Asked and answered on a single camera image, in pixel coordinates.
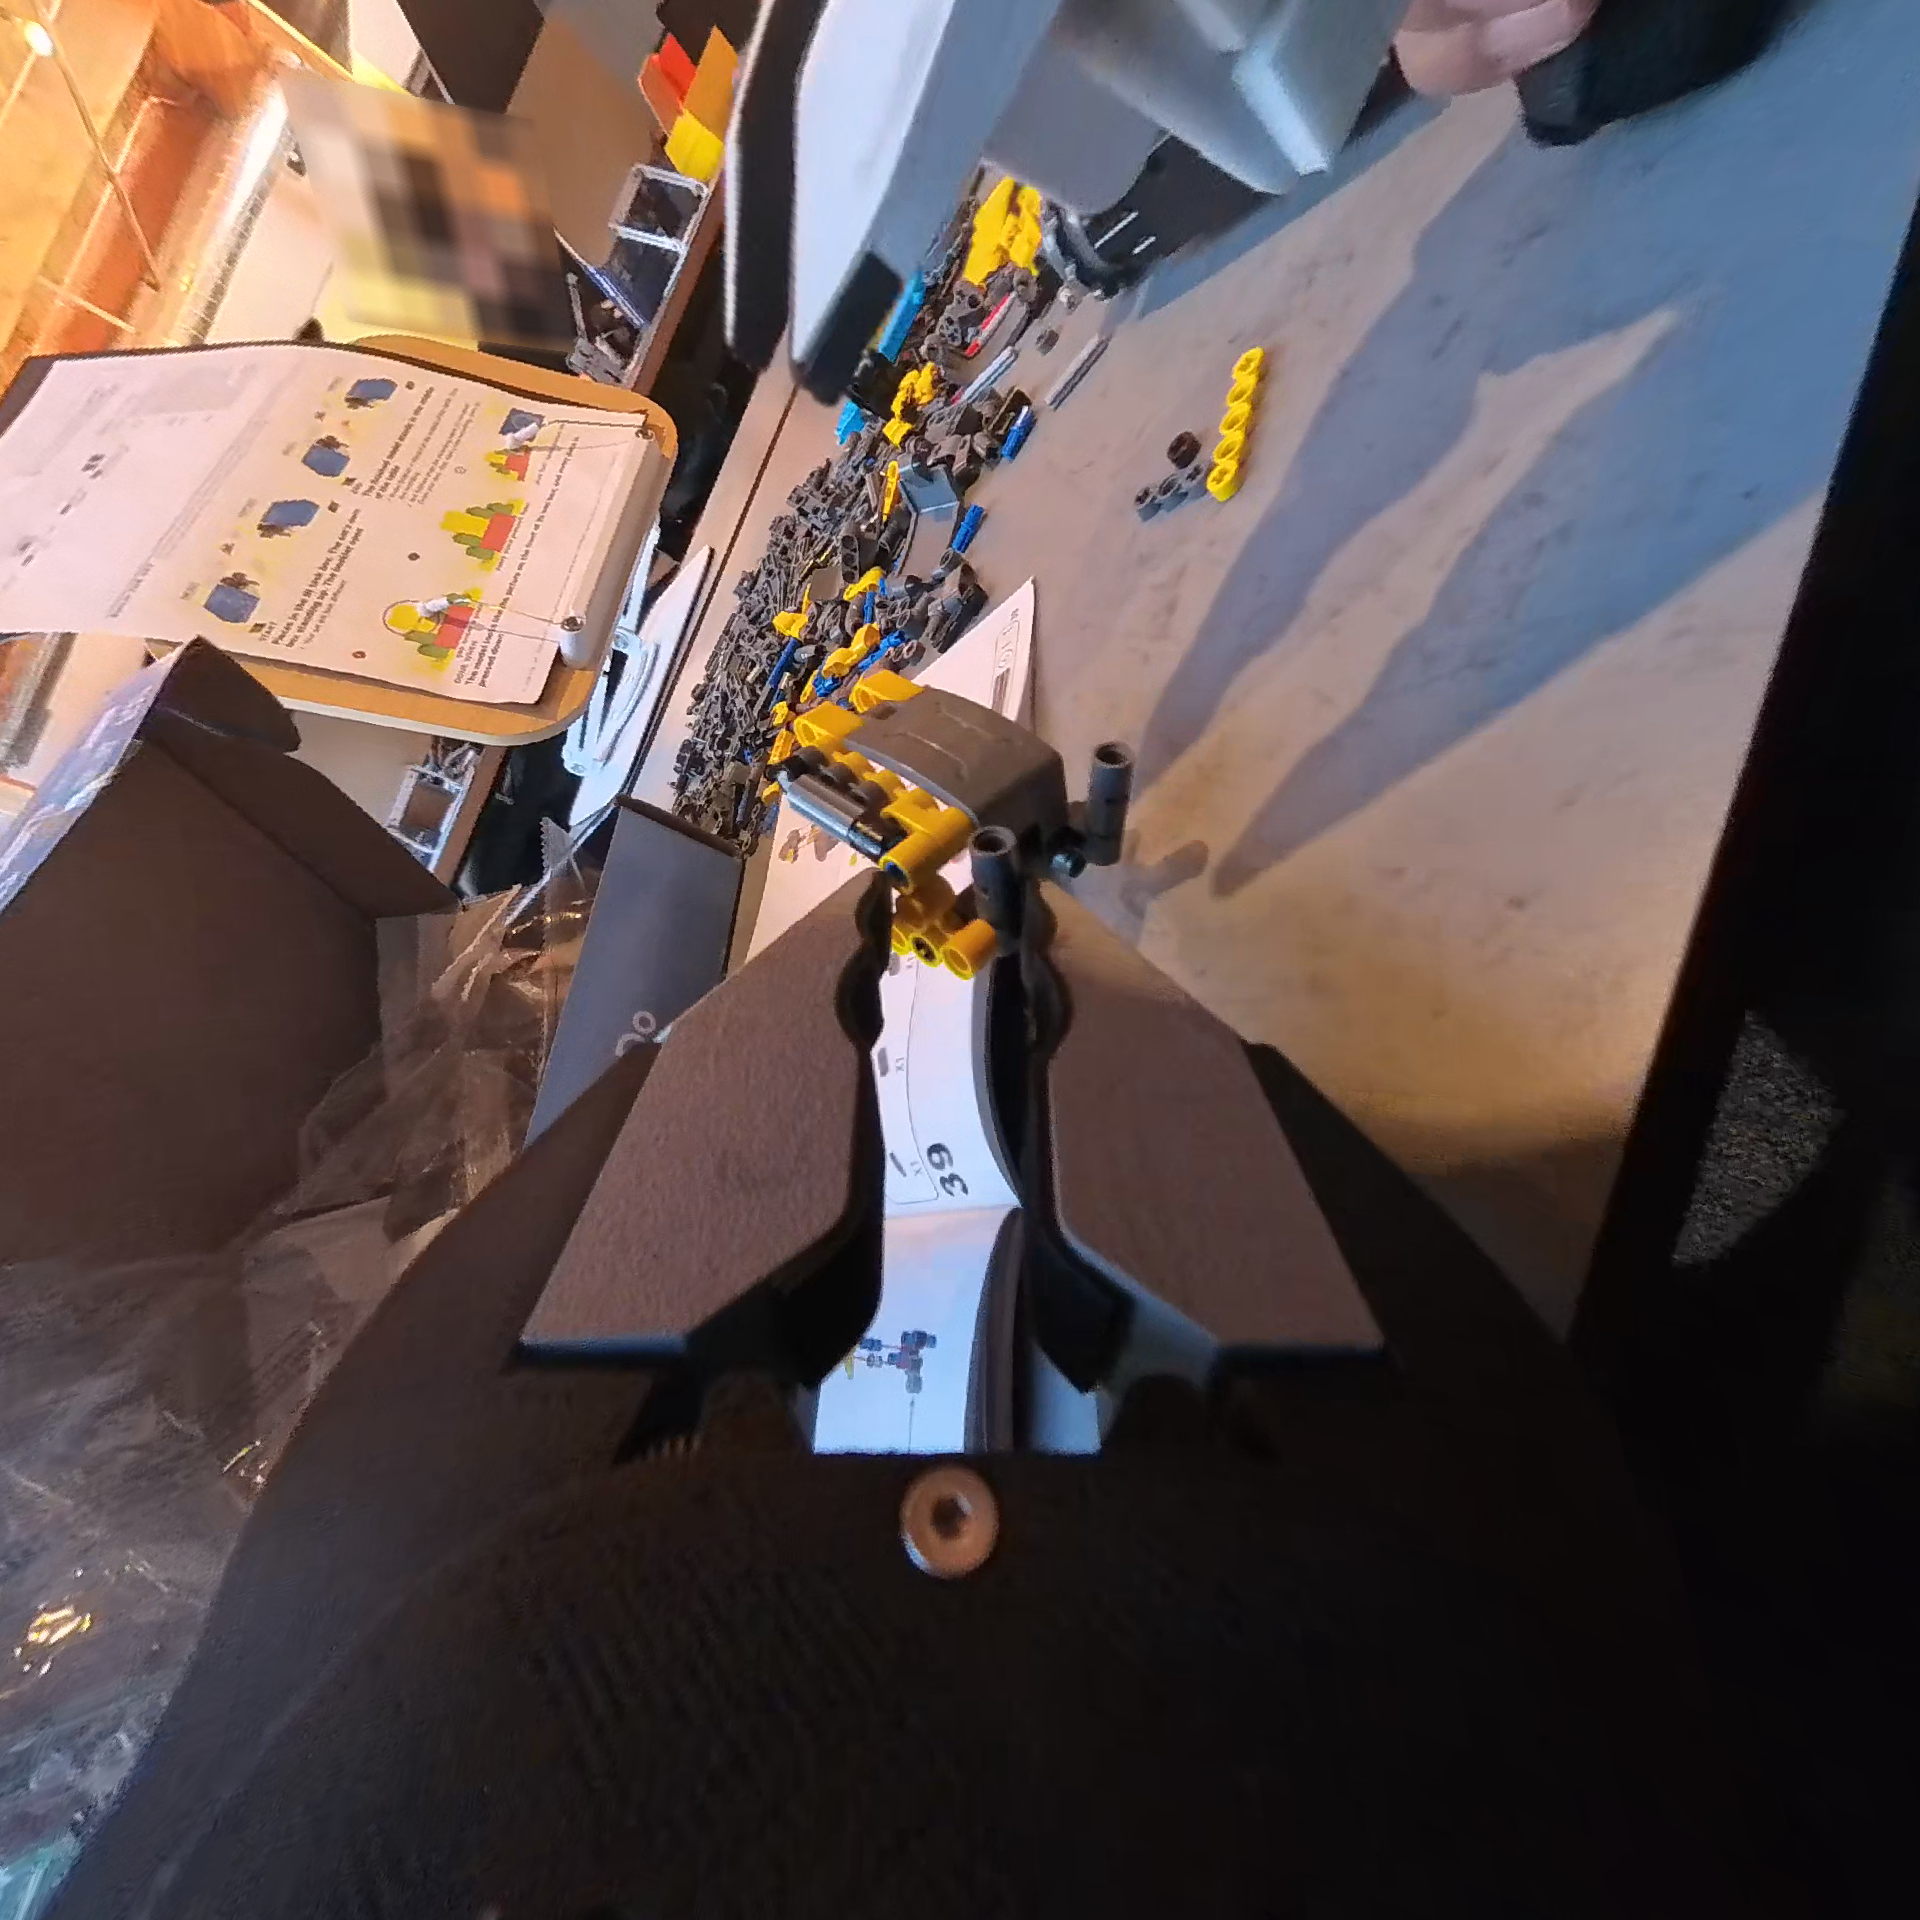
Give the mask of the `yellow five-hole beam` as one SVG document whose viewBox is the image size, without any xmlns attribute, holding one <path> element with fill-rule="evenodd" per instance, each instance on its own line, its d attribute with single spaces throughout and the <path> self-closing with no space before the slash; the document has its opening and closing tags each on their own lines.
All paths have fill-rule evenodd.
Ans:
<svg viewBox="0 0 1920 1920">
<path fill-rule="evenodd" d="M 1229 370 L 1229 388 L 1218 415 L 1202 483 L 1215 504 L 1226 504 L 1242 486 L 1266 372 L 1269 355 L 1260 346 L 1246 348 Z"/>
</svg>

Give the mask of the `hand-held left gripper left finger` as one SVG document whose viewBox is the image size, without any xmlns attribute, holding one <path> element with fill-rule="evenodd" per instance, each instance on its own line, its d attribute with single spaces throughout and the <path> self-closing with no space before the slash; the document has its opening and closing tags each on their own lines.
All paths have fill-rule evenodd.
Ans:
<svg viewBox="0 0 1920 1920">
<path fill-rule="evenodd" d="M 842 881 L 655 1048 L 521 1342 L 855 1342 L 881 1294 L 890 888 Z"/>
</svg>

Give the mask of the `grey yellow brick assembly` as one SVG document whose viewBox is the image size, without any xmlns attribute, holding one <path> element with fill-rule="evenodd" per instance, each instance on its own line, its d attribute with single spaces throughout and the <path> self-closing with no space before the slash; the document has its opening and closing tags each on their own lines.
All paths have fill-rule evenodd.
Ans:
<svg viewBox="0 0 1920 1920">
<path fill-rule="evenodd" d="M 868 676 L 853 704 L 806 709 L 770 774 L 783 802 L 884 879 L 897 956 L 979 980 L 1016 953 L 1044 879 L 1121 862 L 1137 756 L 1102 743 L 1072 800 L 1038 734 L 963 693 Z"/>
</svg>

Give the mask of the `instruction booklet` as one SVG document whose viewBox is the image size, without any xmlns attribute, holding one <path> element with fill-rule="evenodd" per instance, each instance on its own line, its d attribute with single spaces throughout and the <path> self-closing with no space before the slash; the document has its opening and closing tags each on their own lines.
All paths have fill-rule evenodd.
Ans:
<svg viewBox="0 0 1920 1920">
<path fill-rule="evenodd" d="M 1038 583 L 1025 581 L 925 684 L 1025 721 Z M 842 843 L 783 802 L 747 960 L 853 877 Z M 1013 1175 L 985 1093 L 985 977 L 894 956 L 873 1051 L 884 1141 L 881 1302 L 817 1385 L 817 1453 L 983 1453 L 1013 1439 Z"/>
</svg>

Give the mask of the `coloured plastic blocks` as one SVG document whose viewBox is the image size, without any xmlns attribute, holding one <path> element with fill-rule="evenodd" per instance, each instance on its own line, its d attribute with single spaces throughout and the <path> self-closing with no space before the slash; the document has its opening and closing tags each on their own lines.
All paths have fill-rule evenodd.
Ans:
<svg viewBox="0 0 1920 1920">
<path fill-rule="evenodd" d="M 666 30 L 642 63 L 636 87 L 663 135 L 669 170 L 697 183 L 714 183 L 724 170 L 737 66 L 737 47 L 722 28 L 708 28 L 697 55 Z"/>
</svg>

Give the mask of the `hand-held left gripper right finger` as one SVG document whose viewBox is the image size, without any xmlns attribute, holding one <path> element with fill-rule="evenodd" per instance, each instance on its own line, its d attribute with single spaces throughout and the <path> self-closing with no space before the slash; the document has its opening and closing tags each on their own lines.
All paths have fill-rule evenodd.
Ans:
<svg viewBox="0 0 1920 1920">
<path fill-rule="evenodd" d="M 1033 1331 L 1097 1396 L 1373 1364 L 1383 1331 L 1242 1039 L 1072 898 L 1025 918 Z"/>
</svg>

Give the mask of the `spread of yellow brick panels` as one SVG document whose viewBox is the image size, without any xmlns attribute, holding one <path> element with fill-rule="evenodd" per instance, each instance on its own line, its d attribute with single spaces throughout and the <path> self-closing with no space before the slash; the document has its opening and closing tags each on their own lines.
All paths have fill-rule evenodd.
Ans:
<svg viewBox="0 0 1920 1920">
<path fill-rule="evenodd" d="M 925 265 L 925 312 L 908 339 L 912 370 L 881 417 L 881 443 L 948 438 L 945 421 L 1013 366 L 1023 332 L 1051 298 L 1044 197 L 998 177 L 945 224 Z"/>
</svg>

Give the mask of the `crumpled clear plastic bags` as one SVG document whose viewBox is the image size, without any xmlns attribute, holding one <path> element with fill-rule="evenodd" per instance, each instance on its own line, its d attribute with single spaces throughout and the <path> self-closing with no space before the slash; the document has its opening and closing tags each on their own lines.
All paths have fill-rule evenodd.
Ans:
<svg viewBox="0 0 1920 1920">
<path fill-rule="evenodd" d="M 598 893 L 466 901 L 400 1035 L 303 1122 L 212 1256 L 4 1270 L 4 1913 L 37 1918 L 156 1731 L 298 1414 L 404 1266 L 519 1151 Z"/>
</svg>

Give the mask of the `dark blue cardboard box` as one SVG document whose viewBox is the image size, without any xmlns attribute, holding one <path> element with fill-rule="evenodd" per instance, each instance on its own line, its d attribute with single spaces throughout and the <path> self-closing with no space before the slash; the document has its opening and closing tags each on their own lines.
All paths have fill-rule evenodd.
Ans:
<svg viewBox="0 0 1920 1920">
<path fill-rule="evenodd" d="M 458 1210 L 724 974 L 740 858 L 622 800 L 458 901 L 204 641 L 4 833 L 4 1279 Z"/>
</svg>

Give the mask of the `person's right hand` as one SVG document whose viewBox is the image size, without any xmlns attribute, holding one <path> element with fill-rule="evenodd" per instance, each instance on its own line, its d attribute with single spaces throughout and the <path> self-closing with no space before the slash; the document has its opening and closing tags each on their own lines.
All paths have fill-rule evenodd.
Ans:
<svg viewBox="0 0 1920 1920">
<path fill-rule="evenodd" d="M 1600 3 L 1411 3 L 1393 58 L 1423 98 L 1475 95 L 1572 48 L 1597 9 Z"/>
</svg>

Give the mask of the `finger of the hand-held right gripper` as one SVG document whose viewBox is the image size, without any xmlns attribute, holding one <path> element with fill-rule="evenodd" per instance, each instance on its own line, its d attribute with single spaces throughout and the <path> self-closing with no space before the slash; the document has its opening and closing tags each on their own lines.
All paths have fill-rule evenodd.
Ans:
<svg viewBox="0 0 1920 1920">
<path fill-rule="evenodd" d="M 983 161 L 1080 206 L 1070 3 L 761 3 L 728 132 L 732 355 L 842 400 Z"/>
</svg>

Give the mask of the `pile of small brick pieces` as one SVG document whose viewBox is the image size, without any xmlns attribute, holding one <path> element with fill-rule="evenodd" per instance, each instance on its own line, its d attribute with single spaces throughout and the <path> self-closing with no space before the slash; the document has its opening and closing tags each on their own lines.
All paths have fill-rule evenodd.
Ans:
<svg viewBox="0 0 1920 1920">
<path fill-rule="evenodd" d="M 797 477 L 764 550 L 724 597 L 724 620 L 690 677 L 684 737 L 669 764 L 666 808 L 732 853 L 753 853 L 783 800 L 773 760 L 797 718 L 853 701 L 878 669 L 912 676 L 983 617 L 973 569 L 985 521 L 979 483 L 1023 450 L 1035 403 L 1013 366 L 945 421 L 948 438 L 881 443 L 873 421 Z M 912 521 L 900 464 L 948 468 L 965 491 L 955 526 Z"/>
</svg>

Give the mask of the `blue brick panel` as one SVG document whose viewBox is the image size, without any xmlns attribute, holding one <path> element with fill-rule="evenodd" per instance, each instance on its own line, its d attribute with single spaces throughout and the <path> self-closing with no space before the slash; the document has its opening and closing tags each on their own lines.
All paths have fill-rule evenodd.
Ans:
<svg viewBox="0 0 1920 1920">
<path fill-rule="evenodd" d="M 835 447 L 848 447 L 873 421 L 894 415 L 900 386 L 912 370 L 908 339 L 925 312 L 925 297 L 925 274 L 917 272 L 862 350 L 835 415 Z"/>
</svg>

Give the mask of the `white flat device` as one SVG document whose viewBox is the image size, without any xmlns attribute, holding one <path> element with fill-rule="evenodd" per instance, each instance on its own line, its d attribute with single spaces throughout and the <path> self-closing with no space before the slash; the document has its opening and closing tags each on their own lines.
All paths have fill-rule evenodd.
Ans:
<svg viewBox="0 0 1920 1920">
<path fill-rule="evenodd" d="M 590 704 L 561 740 L 561 760 L 577 780 L 569 830 L 590 830 L 628 795 L 677 680 L 682 643 L 703 606 L 710 561 L 714 550 L 697 548 L 647 608 L 636 599 L 622 606 Z"/>
</svg>

